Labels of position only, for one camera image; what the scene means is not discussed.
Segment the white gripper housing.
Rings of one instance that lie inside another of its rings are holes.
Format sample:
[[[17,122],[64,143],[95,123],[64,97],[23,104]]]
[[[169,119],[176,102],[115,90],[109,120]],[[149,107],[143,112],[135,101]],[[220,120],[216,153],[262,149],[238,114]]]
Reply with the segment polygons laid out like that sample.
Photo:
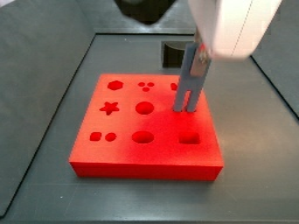
[[[188,0],[203,44],[192,43],[191,76],[212,59],[242,60],[258,48],[283,0]]]

